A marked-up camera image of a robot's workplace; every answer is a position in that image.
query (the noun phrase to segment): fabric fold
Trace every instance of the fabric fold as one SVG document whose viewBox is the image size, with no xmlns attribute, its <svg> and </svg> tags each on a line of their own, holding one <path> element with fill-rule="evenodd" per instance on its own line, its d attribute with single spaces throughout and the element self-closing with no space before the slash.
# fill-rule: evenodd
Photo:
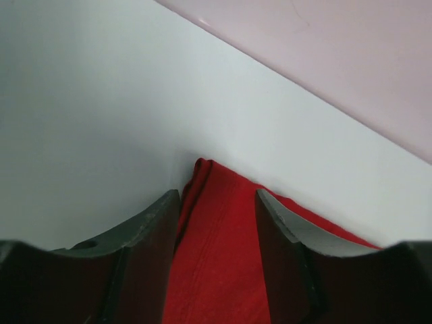
<svg viewBox="0 0 432 324">
<path fill-rule="evenodd" d="M 254 214 L 259 188 L 215 161 L 196 162 L 182 194 L 164 324 L 270 323 Z M 375 248 L 292 199 L 275 197 L 324 230 Z"/>
</svg>

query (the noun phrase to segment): pink surface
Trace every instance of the pink surface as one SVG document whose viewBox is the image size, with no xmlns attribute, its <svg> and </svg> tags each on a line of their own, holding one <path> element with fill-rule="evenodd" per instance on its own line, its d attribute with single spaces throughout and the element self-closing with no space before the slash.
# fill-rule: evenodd
<svg viewBox="0 0 432 324">
<path fill-rule="evenodd" d="M 432 163 L 432 1 L 157 1 Z"/>
</svg>

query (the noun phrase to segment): folded red fabric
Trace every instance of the folded red fabric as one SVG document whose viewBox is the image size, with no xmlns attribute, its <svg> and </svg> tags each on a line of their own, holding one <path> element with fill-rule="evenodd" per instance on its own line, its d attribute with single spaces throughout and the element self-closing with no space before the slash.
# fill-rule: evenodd
<svg viewBox="0 0 432 324">
<path fill-rule="evenodd" d="M 164 324 L 270 323 L 254 215 L 259 188 L 214 161 L 196 162 L 182 195 Z M 374 247 L 292 199 L 276 197 L 315 225 Z"/>
</svg>

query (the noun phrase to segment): curved edge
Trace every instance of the curved edge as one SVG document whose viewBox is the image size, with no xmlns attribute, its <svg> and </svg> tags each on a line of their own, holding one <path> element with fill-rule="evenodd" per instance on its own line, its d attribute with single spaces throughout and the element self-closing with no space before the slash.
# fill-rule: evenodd
<svg viewBox="0 0 432 324">
<path fill-rule="evenodd" d="M 340 238 L 316 226 L 287 209 L 264 189 L 257 190 L 256 194 L 282 234 L 293 243 L 301 242 L 310 250 L 329 257 L 358 257 L 380 252 L 380 250 Z"/>
</svg>

